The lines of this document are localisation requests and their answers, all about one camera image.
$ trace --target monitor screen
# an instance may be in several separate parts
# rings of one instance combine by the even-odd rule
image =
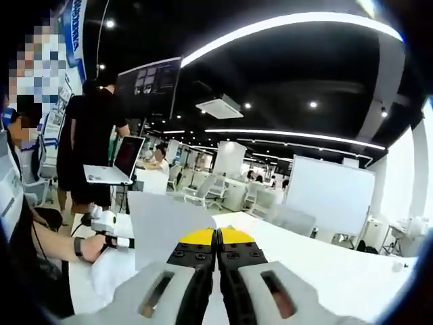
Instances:
[[[120,73],[116,94],[127,118],[169,120],[180,69],[181,58],[172,58]]]
[[[290,162],[279,159],[275,172],[280,175],[290,175]]]

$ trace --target wrist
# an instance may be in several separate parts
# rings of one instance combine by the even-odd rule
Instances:
[[[84,258],[85,254],[85,240],[82,237],[75,237],[74,238],[74,250],[75,250],[75,256],[78,257],[78,259],[82,262],[87,262],[87,260]]]

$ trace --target laptop screen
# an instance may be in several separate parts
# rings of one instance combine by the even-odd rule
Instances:
[[[124,137],[117,153],[114,166],[120,169],[126,176],[131,178],[135,161],[143,146],[144,139],[140,137]]]

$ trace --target black wristband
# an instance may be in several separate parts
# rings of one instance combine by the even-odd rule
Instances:
[[[87,262],[85,258],[83,257],[83,252],[81,251],[81,242],[84,240],[83,237],[75,237],[74,238],[74,250],[75,250],[75,256],[78,257],[78,259],[82,262]]]

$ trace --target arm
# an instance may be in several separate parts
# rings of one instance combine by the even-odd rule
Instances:
[[[38,253],[43,252],[53,259],[60,259],[62,261],[77,262],[78,257],[75,256],[74,238],[60,235],[52,232],[43,225],[33,222],[32,239],[33,244]]]

